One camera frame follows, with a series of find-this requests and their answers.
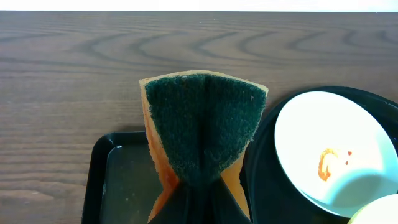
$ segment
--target wooden surface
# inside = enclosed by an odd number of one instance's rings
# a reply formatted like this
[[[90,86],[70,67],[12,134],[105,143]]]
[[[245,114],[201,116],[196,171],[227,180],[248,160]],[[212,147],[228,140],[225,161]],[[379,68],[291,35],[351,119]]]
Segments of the wooden surface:
[[[398,101],[398,14],[0,12],[0,223],[79,223],[91,148],[143,129],[138,80],[182,70]]]

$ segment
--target green scouring pad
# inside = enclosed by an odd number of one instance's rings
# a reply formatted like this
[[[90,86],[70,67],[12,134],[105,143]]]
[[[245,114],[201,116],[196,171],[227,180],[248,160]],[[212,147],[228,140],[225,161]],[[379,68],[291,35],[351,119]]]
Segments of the green scouring pad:
[[[266,105],[267,88],[210,71],[179,72],[140,84],[151,156],[168,191],[152,216],[179,182],[208,189],[222,176],[232,195],[240,197],[241,186],[234,184]]]

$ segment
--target sponge edge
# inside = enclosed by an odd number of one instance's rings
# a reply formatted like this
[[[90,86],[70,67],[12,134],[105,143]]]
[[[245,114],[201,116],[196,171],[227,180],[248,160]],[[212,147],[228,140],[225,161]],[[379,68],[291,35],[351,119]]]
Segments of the sponge edge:
[[[174,172],[174,170],[172,169],[172,166],[169,163],[169,159],[164,151],[164,148],[162,147],[162,141],[159,137],[159,133],[157,132],[157,129],[155,128],[154,121],[151,118],[150,103],[148,102],[148,99],[147,99],[147,93],[146,93],[145,86],[154,80],[159,80],[162,78],[173,78],[176,76],[188,76],[188,75],[198,75],[198,74],[214,75],[217,77],[224,77],[224,78],[228,78],[228,79],[232,79],[232,80],[241,81],[241,82],[247,83],[249,85],[258,87],[265,93],[265,96],[267,95],[267,92],[268,92],[268,89],[262,85],[252,83],[252,82],[249,82],[246,80],[242,80],[239,78],[231,77],[229,75],[225,75],[222,73],[204,71],[204,70],[177,72],[177,73],[172,73],[172,74],[168,74],[168,75],[162,75],[159,77],[147,78],[144,80],[140,80],[141,93],[142,93],[142,96],[141,96],[142,97],[142,106],[143,106],[143,110],[144,110],[144,119],[145,119],[146,131],[147,131],[147,138],[148,138],[149,147],[150,147],[150,154],[155,162],[155,168],[156,168],[157,172],[159,173],[160,182],[164,188],[164,191],[162,192],[162,194],[159,196],[158,200],[155,203],[154,209],[152,210],[149,220],[151,220],[151,218],[154,217],[154,215],[156,215],[157,212],[159,212],[159,210],[163,207],[164,203],[167,201],[168,197],[171,195],[171,193],[173,192],[173,189],[177,186],[177,184],[179,183],[180,180],[177,177],[176,173]],[[246,198],[244,196],[243,188],[239,181],[239,173],[240,173],[242,165],[243,165],[244,150],[246,149],[246,146],[248,145],[249,141],[250,141],[250,139],[246,142],[246,145],[243,148],[243,151],[240,153],[238,159],[236,159],[233,164],[231,164],[227,169],[225,169],[221,173],[221,176],[222,176],[225,184],[228,186],[230,192],[234,196],[234,198],[237,201],[238,205],[240,206],[241,210],[248,217],[249,217],[248,205],[247,205]]]

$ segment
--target white bowl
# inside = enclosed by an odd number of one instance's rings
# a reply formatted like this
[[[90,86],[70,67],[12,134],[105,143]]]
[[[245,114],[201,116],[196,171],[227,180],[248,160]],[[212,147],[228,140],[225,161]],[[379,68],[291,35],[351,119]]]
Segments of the white bowl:
[[[398,157],[381,125],[356,103],[313,91],[291,99],[275,125],[279,162],[322,209],[352,217],[398,191]]]
[[[397,224],[398,194],[377,199],[360,209],[348,224]]]

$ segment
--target white background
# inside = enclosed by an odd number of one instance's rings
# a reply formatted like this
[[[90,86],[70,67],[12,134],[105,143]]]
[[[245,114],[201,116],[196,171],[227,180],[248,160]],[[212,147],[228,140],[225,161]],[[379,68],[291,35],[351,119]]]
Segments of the white background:
[[[0,10],[398,12],[398,0],[2,0]]]

